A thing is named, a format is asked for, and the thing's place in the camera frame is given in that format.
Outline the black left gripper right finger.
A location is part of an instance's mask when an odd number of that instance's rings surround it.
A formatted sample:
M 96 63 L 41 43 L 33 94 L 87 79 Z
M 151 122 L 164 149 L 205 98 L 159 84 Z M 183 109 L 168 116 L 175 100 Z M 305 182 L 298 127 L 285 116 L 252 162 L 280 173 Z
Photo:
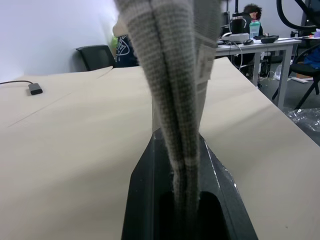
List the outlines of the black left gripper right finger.
M 199 240 L 257 240 L 237 185 L 225 166 L 199 137 Z

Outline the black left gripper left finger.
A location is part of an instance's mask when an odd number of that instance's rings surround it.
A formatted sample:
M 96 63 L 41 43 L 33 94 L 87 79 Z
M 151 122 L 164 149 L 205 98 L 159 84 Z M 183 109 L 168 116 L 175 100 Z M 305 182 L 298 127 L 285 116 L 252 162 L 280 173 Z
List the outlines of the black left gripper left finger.
M 173 172 L 158 129 L 131 174 L 121 239 L 173 240 L 174 223 Z

